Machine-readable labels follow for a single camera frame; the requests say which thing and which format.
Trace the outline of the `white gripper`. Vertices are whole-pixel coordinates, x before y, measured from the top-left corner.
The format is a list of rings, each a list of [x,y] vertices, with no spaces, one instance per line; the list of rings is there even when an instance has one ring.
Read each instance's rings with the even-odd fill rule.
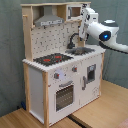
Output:
[[[87,28],[92,22],[98,21],[98,13],[92,8],[84,8],[81,12],[82,22],[79,27],[79,37],[81,40],[87,40]]]

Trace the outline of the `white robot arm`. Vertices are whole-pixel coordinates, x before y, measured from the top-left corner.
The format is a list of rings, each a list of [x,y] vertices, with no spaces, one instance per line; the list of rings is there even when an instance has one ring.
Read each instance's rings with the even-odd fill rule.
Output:
[[[88,35],[99,41],[102,48],[128,54],[128,46],[116,42],[119,26],[113,20],[98,22],[98,14],[92,9],[85,7],[82,10],[82,22],[79,27],[79,37],[86,40]]]

